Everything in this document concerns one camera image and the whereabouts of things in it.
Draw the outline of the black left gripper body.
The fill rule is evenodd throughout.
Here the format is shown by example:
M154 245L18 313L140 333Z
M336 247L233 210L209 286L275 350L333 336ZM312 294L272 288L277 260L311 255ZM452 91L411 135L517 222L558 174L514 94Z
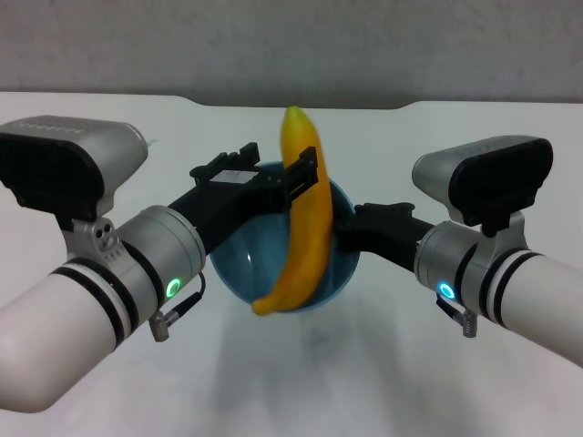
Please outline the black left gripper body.
M242 184L216 182L209 171L194 168L195 187L169 204L197 231L210 254L249 219L289 208L288 180L283 171L253 169Z

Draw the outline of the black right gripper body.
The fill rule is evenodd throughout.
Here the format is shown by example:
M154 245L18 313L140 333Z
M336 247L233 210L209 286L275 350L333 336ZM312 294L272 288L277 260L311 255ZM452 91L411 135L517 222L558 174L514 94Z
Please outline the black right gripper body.
M413 272L420 241L434 227L415 218L411 210L359 211L358 250Z

